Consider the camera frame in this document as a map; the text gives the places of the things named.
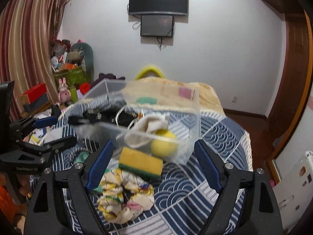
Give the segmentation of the green knitted cloth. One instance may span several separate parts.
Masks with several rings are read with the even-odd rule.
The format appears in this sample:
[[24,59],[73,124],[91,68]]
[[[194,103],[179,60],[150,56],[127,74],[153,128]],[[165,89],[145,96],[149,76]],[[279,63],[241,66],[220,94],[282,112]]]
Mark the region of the green knitted cloth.
[[83,163],[87,157],[89,156],[89,152],[86,152],[86,151],[82,151],[82,152],[79,152],[75,158],[73,159],[73,164],[77,164],[77,163]]

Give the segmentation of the floral yellow white scrunchie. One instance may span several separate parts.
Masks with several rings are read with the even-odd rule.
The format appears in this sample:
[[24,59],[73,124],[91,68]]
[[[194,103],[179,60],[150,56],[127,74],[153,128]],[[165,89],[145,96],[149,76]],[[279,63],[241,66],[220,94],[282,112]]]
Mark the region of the floral yellow white scrunchie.
[[102,195],[97,205],[107,222],[125,224],[154,206],[153,186],[126,170],[118,168],[106,172],[100,186]]

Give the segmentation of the white fluffy towel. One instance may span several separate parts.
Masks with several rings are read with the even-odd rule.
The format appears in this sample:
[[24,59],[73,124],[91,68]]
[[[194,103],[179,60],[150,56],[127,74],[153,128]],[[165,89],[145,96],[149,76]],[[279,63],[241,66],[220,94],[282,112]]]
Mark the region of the white fluffy towel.
[[155,135],[157,130],[168,128],[169,118],[169,114],[147,115],[140,118],[125,134],[126,145],[132,149],[147,145],[152,140],[150,135]]

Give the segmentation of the yellow green sponge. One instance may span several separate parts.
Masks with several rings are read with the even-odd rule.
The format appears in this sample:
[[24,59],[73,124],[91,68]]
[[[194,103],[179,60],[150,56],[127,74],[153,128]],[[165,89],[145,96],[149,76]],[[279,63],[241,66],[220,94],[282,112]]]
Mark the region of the yellow green sponge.
[[142,178],[159,180],[162,174],[163,161],[144,152],[123,147],[118,167]]

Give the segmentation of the red box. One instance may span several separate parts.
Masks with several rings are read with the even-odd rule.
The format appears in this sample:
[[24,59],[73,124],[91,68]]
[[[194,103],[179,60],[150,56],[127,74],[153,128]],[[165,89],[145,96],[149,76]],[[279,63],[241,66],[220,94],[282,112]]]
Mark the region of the red box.
[[32,104],[47,92],[45,83],[40,83],[34,87],[28,89],[21,95],[21,101],[23,105]]

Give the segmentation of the pink rabbit plush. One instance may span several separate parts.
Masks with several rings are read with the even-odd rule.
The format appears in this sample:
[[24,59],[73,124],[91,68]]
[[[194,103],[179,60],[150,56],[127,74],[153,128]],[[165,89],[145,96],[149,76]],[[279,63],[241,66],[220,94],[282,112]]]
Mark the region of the pink rabbit plush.
[[58,82],[58,101],[59,103],[68,106],[71,103],[71,93],[66,84],[66,78],[59,79]]

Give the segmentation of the black patterned cloth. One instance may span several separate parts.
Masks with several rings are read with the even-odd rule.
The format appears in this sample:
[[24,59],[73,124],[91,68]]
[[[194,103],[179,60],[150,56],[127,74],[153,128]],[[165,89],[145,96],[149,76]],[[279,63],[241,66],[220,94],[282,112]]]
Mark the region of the black patterned cloth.
[[68,118],[70,125],[78,126],[83,124],[108,123],[116,126],[128,127],[135,119],[142,115],[133,111],[126,111],[124,108],[109,108],[106,110],[90,109],[81,116],[72,115]]

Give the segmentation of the blue white patterned bedcover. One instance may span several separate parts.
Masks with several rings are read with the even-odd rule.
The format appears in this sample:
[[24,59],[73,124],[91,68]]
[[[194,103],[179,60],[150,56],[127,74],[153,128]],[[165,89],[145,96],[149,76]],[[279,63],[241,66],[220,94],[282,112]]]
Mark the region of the blue white patterned bedcover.
[[[241,170],[252,170],[250,136],[231,118],[209,109],[202,110],[199,116],[167,109],[170,115],[169,130],[179,139],[187,139],[195,130],[200,137],[224,161]],[[85,136],[68,124],[63,115],[44,142],[75,136],[75,147],[58,153],[52,161],[54,171],[70,168],[80,153],[93,152],[99,141],[93,136]],[[166,162],[161,178],[153,183],[155,203],[149,211],[125,224],[104,222],[110,234],[197,234],[218,199],[202,169],[192,155],[186,164]]]

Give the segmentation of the dark purple clothes pile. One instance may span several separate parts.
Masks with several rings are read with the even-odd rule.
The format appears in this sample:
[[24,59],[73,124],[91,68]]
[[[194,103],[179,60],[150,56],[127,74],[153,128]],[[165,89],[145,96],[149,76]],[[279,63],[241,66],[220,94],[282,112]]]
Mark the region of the dark purple clothes pile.
[[91,83],[90,88],[95,87],[98,83],[100,83],[104,79],[108,79],[108,80],[125,80],[126,78],[124,76],[122,76],[120,78],[117,78],[114,74],[111,74],[111,73],[108,73],[108,74],[99,73],[98,78]]

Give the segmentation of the red striped curtain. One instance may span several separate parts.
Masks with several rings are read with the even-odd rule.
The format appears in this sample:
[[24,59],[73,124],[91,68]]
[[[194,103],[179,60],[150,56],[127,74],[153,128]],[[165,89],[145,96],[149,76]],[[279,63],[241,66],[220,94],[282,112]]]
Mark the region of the red striped curtain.
[[23,112],[21,95],[39,83],[48,98],[58,93],[50,57],[66,0],[9,0],[1,12],[1,82],[14,81],[10,118]]

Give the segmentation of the yellow foam ball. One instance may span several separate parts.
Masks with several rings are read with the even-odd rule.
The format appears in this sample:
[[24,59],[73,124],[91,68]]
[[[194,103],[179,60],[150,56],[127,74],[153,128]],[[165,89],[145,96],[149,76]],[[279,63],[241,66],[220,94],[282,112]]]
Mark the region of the yellow foam ball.
[[178,145],[173,142],[176,136],[167,129],[157,130],[156,135],[159,137],[169,138],[171,141],[153,139],[151,142],[151,153],[159,158],[167,158],[177,152]]

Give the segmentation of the clear plastic storage box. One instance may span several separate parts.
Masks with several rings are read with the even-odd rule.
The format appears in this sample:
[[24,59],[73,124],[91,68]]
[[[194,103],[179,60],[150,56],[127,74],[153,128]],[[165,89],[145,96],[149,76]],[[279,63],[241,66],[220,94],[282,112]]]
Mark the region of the clear plastic storage box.
[[200,137],[199,94],[160,78],[104,79],[69,107],[64,120],[79,138],[110,139],[118,152],[128,147],[185,165]]

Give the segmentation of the yellow curved cushion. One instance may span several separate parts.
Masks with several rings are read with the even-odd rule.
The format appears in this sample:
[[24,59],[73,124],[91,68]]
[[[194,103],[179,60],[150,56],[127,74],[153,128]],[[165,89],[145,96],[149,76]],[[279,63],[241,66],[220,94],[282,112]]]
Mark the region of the yellow curved cushion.
[[166,78],[159,67],[157,67],[156,65],[150,64],[150,65],[146,65],[141,71],[139,71],[139,73],[135,77],[135,80],[140,80],[143,78],[147,78],[149,76],[153,76],[155,78],[162,78],[162,79]]

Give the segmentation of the beige fleece blanket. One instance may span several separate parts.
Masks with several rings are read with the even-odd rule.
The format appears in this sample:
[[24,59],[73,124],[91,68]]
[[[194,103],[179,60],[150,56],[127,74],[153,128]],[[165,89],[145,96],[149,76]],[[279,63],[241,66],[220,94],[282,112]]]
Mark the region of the beige fleece blanket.
[[129,81],[121,92],[128,103],[135,103],[139,98],[153,98],[157,106],[171,107],[174,110],[199,109],[225,115],[215,90],[205,83],[144,78]]

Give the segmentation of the brown wooden door frame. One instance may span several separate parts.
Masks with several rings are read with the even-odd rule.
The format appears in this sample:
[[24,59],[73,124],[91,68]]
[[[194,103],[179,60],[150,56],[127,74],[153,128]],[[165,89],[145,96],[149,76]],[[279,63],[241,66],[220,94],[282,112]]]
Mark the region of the brown wooden door frame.
[[286,14],[286,51],[279,89],[267,120],[271,137],[279,140],[276,159],[300,123],[312,81],[312,28],[306,13]]

